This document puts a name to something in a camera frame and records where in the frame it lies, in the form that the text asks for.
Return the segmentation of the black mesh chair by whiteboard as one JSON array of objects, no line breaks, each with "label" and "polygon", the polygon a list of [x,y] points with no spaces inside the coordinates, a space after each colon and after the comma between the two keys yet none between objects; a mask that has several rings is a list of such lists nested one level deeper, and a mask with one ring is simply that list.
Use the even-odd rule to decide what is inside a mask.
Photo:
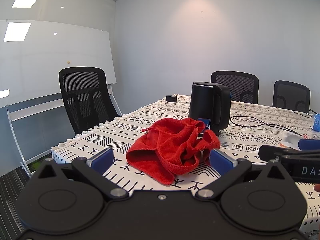
[{"label": "black mesh chair by whiteboard", "polygon": [[76,134],[106,121],[118,113],[107,89],[105,72],[95,67],[69,67],[60,70],[63,103]]}]

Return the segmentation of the black electric kettle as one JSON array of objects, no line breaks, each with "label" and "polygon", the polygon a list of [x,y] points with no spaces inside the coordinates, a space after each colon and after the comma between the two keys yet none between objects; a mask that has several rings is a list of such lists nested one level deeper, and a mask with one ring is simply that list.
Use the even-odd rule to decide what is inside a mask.
[{"label": "black electric kettle", "polygon": [[219,83],[194,82],[191,89],[189,118],[204,122],[217,136],[229,124],[230,89]]}]

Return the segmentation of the black mesh chair middle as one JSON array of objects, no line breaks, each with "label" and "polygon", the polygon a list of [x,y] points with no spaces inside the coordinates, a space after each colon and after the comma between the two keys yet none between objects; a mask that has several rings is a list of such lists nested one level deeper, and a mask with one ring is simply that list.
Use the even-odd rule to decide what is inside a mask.
[{"label": "black mesh chair middle", "polygon": [[211,74],[211,82],[228,87],[233,101],[258,103],[259,79],[253,74],[220,70]]}]

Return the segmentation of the black mesh chair right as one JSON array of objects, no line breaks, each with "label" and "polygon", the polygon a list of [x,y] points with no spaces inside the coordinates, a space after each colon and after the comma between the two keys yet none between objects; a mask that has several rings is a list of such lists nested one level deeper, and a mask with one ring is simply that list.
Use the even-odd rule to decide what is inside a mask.
[{"label": "black mesh chair right", "polygon": [[309,113],[310,89],[304,85],[278,80],[274,83],[273,107]]}]

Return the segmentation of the white whiteboard on stand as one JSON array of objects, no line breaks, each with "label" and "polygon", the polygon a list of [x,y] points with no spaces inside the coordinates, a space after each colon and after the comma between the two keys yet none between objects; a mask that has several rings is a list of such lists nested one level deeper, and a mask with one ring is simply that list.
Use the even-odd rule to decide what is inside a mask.
[{"label": "white whiteboard on stand", "polygon": [[1,174],[74,136],[63,107],[8,122],[7,112],[60,98],[59,72],[89,66],[116,83],[109,34],[78,25],[27,21],[22,41],[1,40]]}]

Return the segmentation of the blue tissue box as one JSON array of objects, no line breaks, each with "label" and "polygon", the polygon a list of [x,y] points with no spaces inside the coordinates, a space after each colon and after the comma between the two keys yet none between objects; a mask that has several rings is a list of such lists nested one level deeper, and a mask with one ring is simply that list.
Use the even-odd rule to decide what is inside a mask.
[{"label": "blue tissue box", "polygon": [[311,128],[313,131],[320,132],[320,114],[319,113],[313,115]]}]

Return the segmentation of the white paper wrapper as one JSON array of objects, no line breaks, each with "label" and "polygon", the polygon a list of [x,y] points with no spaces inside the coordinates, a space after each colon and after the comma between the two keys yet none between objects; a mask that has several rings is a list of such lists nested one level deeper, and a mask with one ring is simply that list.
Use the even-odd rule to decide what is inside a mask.
[{"label": "white paper wrapper", "polygon": [[280,146],[300,150],[298,143],[301,139],[303,139],[301,135],[288,131],[283,131]]}]

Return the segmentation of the small black adapter box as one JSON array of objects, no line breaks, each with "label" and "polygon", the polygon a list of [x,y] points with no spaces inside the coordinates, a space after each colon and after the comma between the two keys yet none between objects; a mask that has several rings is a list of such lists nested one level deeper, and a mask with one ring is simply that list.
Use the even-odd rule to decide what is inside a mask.
[{"label": "small black adapter box", "polygon": [[165,100],[167,102],[177,102],[177,96],[175,96],[175,95],[166,95]]}]

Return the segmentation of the red microfiber cloth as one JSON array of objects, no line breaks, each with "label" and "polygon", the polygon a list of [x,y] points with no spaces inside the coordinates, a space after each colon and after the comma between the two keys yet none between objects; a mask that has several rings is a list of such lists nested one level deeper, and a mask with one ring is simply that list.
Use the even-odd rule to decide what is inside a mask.
[{"label": "red microfiber cloth", "polygon": [[209,164],[209,154],[220,141],[202,121],[192,118],[158,120],[130,147],[127,163],[163,185],[191,172],[200,161]]}]

